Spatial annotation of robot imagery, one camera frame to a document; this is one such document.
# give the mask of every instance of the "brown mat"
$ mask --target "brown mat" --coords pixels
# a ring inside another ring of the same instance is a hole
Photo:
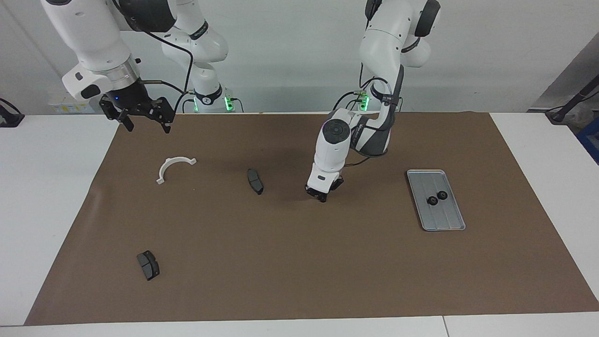
[[[326,204],[304,192],[323,120],[119,128],[26,324],[599,311],[488,114],[399,115],[388,155],[346,169]],[[198,163],[156,184],[176,156]],[[466,231],[421,229],[406,171],[422,168],[446,171]]]

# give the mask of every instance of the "white table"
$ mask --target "white table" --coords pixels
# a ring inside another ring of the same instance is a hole
[[[566,127],[543,115],[492,117],[598,296],[599,167]],[[0,337],[599,336],[597,312],[21,327],[116,127],[103,116],[28,116],[16,129],[0,129]]]

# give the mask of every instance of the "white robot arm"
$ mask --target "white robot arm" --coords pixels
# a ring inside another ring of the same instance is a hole
[[[104,94],[100,106],[106,116],[121,122],[129,131],[134,126],[128,115],[141,115],[159,122],[168,133],[175,111],[166,98],[152,100],[148,96],[137,61],[120,37],[110,11],[110,0],[40,1],[50,21],[79,60],[62,79],[69,93],[78,100]],[[216,94],[220,84],[214,69],[207,63],[223,60],[228,46],[208,27],[195,0],[112,0],[112,3],[136,31],[167,32],[177,25],[185,32],[174,33],[182,34],[181,38],[170,37],[175,45],[193,54],[195,63],[190,77],[197,96],[219,97]],[[185,68],[189,66],[187,53],[170,46],[163,50],[181,64],[184,60]],[[228,110],[224,100],[220,108]]]
[[[153,11],[164,13],[159,25],[171,25],[173,0],[154,1]],[[166,98],[152,100],[140,79],[131,50],[120,37],[117,23],[104,0],[41,0],[50,21],[79,63],[62,81],[78,100],[102,95],[100,106],[109,119],[128,130],[128,115],[146,116],[170,132],[175,113]]]
[[[199,112],[231,112],[234,106],[219,82],[214,67],[209,63],[223,61],[229,46],[205,20],[197,0],[176,0],[177,30],[165,36],[165,40],[184,48],[193,55],[191,81],[195,91]],[[164,55],[185,70],[189,66],[189,55],[168,44],[162,44]]]
[[[431,49],[422,38],[434,28],[439,10],[437,0],[369,0],[366,9],[369,22],[360,57],[377,77],[360,90],[374,81],[386,83],[383,92],[374,85],[371,88],[381,101],[381,110],[376,119],[347,109],[329,114],[316,142],[312,172],[305,186],[308,194],[326,202],[328,193],[343,183],[341,171],[349,149],[366,158],[387,153],[400,101],[404,65],[421,67],[428,60]]]

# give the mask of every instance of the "silver tray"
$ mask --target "silver tray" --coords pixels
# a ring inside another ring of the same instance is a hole
[[[409,170],[407,172],[412,196],[418,209],[422,228],[427,231],[465,230],[466,224],[459,211],[447,175],[442,170]]]

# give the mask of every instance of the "small black wheel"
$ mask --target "small black wheel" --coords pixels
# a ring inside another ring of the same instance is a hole
[[[437,198],[441,199],[441,200],[445,200],[449,197],[449,195],[447,194],[446,191],[439,191],[439,193],[437,193]]]
[[[428,204],[431,206],[435,206],[439,203],[439,199],[437,199],[437,197],[429,197],[426,202],[428,202]]]

